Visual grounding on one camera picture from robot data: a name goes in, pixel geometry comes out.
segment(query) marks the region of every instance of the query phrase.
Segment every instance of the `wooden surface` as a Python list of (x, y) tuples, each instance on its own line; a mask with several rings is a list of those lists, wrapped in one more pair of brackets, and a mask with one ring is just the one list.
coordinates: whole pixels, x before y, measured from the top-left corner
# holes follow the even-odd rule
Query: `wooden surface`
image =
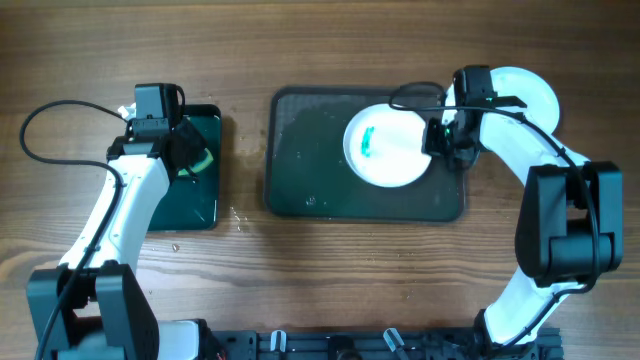
[[(144, 82), (178, 83), (189, 103), (214, 103), (226, 115), (218, 227), (153, 234), (143, 245), (138, 279), (159, 319), (257, 330), (470, 325), (516, 268), (522, 185), (495, 156), (481, 157), (468, 176), (466, 214), (445, 226), (276, 218), (262, 204), (261, 179), (278, 88), (448, 84), (454, 70), (478, 63), (543, 76), (564, 106), (556, 135), (623, 170), (623, 263), (592, 293), (569, 298), (548, 325), (562, 327), (567, 359), (637, 359), (639, 5), (249, 1), (0, 10), (0, 359), (33, 356), (28, 277), (57, 264), (104, 179), (103, 171), (28, 159), (20, 124), (57, 99), (116, 109)], [(113, 118), (66, 108), (37, 119), (27, 141), (47, 156), (104, 160), (121, 133)]]

